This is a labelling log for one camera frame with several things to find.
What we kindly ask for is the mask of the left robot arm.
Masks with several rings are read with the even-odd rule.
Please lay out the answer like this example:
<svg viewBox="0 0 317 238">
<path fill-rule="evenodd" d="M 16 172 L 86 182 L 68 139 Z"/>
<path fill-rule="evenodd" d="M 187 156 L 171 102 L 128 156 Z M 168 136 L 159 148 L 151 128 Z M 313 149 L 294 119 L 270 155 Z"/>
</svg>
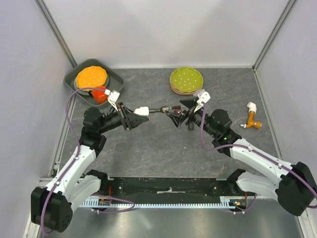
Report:
<svg viewBox="0 0 317 238">
<path fill-rule="evenodd" d="M 122 103 L 115 104 L 110 114 L 97 108 L 87 109 L 80 139 L 70 159 L 45 187 L 36 187 L 31 193 L 32 223 L 40 225 L 46 235 L 64 232 L 73 213 L 89 196 L 107 193 L 107 174 L 90 172 L 83 180 L 79 178 L 103 150 L 105 132 L 120 126 L 131 130 L 147 122 L 149 114 L 148 107 L 132 111 Z"/>
</svg>

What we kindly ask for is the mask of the white pvc elbow fitting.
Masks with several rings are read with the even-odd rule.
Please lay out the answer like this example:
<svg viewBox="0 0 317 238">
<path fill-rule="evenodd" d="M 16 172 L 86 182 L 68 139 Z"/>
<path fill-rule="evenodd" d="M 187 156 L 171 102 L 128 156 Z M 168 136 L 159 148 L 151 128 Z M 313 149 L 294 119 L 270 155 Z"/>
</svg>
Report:
<svg viewBox="0 0 317 238">
<path fill-rule="evenodd" d="M 134 114 L 139 116 L 148 117 L 150 114 L 149 107 L 139 107 L 134 110 Z"/>
</svg>

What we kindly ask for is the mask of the dark grey metal faucet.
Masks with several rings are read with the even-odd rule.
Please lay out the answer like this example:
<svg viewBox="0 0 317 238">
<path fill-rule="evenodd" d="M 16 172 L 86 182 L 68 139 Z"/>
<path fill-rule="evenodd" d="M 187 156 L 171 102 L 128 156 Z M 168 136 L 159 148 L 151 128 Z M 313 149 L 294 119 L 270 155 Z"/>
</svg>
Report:
<svg viewBox="0 0 317 238">
<path fill-rule="evenodd" d="M 168 114 L 168 113 L 172 113 L 173 112 L 173 108 L 174 107 L 175 106 L 162 106 L 160 108 L 149 109 L 149 110 L 150 110 L 150 114 L 154 114 L 154 113 Z"/>
</svg>

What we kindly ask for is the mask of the orange faucet with white elbow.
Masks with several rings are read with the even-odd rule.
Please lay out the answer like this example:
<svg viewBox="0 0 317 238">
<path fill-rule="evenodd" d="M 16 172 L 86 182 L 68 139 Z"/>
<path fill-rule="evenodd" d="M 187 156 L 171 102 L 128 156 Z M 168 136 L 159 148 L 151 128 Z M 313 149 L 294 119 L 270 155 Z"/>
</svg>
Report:
<svg viewBox="0 0 317 238">
<path fill-rule="evenodd" d="M 247 120 L 247 123 L 245 124 L 240 124 L 240 126 L 242 128 L 251 128 L 251 127 L 254 127 L 256 129 L 260 129 L 262 127 L 262 123 L 260 121 L 256 121 L 254 119 L 255 117 L 255 114 L 257 112 L 257 106 L 255 103 L 253 102 L 249 102 L 247 104 L 247 108 L 249 109 L 248 110 L 248 113 L 249 113 L 249 116 L 248 116 L 248 120 Z"/>
</svg>

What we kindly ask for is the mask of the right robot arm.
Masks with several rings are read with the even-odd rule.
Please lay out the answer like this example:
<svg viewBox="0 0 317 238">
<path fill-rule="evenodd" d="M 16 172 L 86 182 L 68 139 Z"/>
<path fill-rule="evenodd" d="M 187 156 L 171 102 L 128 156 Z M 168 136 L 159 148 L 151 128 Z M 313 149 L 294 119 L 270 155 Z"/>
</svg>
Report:
<svg viewBox="0 0 317 238">
<path fill-rule="evenodd" d="M 182 100 L 181 104 L 188 109 L 182 111 L 177 106 L 167 114 L 176 127 L 183 122 L 197 125 L 200 133 L 212 136 L 210 151 L 223 153 L 261 173 L 257 176 L 236 170 L 231 175 L 233 179 L 227 182 L 230 194 L 238 195 L 245 191 L 263 195 L 276 200 L 294 216 L 301 216 L 308 208 L 316 208 L 312 202 L 317 198 L 317 183 L 306 164 L 292 164 L 256 148 L 231 129 L 232 121 L 223 109 L 216 109 L 208 115 L 205 106 L 198 105 L 195 99 Z"/>
</svg>

